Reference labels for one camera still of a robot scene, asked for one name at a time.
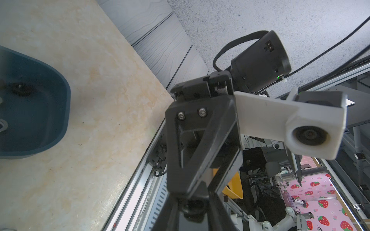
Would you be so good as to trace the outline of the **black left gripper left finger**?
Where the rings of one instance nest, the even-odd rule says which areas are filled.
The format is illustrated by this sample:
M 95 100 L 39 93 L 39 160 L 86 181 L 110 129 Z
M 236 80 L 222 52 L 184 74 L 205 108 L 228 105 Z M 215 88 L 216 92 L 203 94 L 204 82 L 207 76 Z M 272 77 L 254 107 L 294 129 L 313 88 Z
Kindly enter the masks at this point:
M 179 201 L 169 194 L 153 228 L 153 231 L 179 230 Z

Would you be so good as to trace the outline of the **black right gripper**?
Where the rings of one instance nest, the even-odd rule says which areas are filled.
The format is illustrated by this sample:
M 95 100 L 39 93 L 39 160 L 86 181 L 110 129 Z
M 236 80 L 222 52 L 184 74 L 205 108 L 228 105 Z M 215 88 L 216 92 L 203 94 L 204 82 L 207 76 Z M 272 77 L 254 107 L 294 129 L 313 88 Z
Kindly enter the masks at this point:
M 165 112 L 168 190 L 191 198 L 222 147 L 241 149 L 232 76 L 213 72 L 176 84 L 170 93 L 177 101 Z

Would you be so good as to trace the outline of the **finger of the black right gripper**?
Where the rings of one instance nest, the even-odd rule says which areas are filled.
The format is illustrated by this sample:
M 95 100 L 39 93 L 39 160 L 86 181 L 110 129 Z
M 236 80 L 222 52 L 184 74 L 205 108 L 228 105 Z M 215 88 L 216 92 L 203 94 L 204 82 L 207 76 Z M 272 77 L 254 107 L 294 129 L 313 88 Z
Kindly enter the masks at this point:
M 210 182 L 208 191 L 220 194 L 242 166 L 242 158 L 242 150 L 238 146 L 222 147 L 211 164 L 212 167 L 218 167 L 218 171 Z

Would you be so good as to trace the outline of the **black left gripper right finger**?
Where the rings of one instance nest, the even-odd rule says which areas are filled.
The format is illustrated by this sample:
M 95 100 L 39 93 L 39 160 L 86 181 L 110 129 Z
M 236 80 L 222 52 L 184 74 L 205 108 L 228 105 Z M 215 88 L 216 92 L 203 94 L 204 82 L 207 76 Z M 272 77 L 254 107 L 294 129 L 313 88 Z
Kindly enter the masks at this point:
M 216 193 L 209 193 L 207 210 L 209 231 L 238 231 Z

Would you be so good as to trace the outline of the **teal plastic storage box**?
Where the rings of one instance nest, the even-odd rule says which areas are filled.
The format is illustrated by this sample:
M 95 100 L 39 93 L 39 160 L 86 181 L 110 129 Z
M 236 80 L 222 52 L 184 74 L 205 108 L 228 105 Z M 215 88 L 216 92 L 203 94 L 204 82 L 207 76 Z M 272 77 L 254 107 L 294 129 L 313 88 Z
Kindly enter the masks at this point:
M 12 93 L 13 83 L 32 87 L 32 94 Z M 69 120 L 71 90 L 53 67 L 35 58 L 1 47 L 1 158 L 29 157 L 55 146 L 64 137 Z

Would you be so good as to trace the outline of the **black hex nut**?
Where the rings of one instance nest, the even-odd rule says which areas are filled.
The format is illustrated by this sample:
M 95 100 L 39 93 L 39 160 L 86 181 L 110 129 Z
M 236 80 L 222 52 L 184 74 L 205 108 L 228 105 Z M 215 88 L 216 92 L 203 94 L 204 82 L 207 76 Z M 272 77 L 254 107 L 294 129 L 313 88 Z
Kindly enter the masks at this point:
M 13 83 L 11 87 L 12 93 L 20 97 L 29 96 L 32 94 L 32 87 L 22 82 Z
M 202 199 L 185 200 L 181 203 L 181 211 L 187 221 L 202 223 L 208 210 L 208 201 Z

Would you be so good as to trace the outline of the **silver hex nut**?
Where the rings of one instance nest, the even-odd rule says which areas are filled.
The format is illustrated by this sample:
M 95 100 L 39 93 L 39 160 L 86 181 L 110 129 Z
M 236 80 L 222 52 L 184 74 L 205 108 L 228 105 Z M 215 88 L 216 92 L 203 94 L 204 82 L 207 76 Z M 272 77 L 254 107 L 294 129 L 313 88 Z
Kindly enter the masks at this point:
M 8 129 L 8 122 L 4 119 L 0 119 L 0 132 L 4 132 Z

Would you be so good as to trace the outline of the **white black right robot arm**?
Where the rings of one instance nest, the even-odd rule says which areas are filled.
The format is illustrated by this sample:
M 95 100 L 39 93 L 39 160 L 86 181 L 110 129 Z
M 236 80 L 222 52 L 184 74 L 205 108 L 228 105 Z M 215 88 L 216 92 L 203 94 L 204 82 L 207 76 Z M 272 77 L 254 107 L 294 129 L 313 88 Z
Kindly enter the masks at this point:
M 172 197 L 190 199 L 197 189 L 220 193 L 242 163 L 237 90 L 257 94 L 291 71 L 273 31 L 257 31 L 228 43 L 220 52 L 251 41 L 230 67 L 175 85 L 165 113 L 167 187 Z

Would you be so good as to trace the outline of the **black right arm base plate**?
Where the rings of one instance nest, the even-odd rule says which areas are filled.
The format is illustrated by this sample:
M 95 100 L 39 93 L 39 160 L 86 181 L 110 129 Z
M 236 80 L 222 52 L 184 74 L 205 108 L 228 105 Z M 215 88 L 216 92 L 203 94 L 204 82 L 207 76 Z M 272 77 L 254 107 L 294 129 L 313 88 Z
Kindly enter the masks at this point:
M 167 144 L 166 135 L 161 135 L 157 140 L 154 149 L 149 154 L 148 163 L 154 169 L 154 176 L 161 177 L 167 173 Z

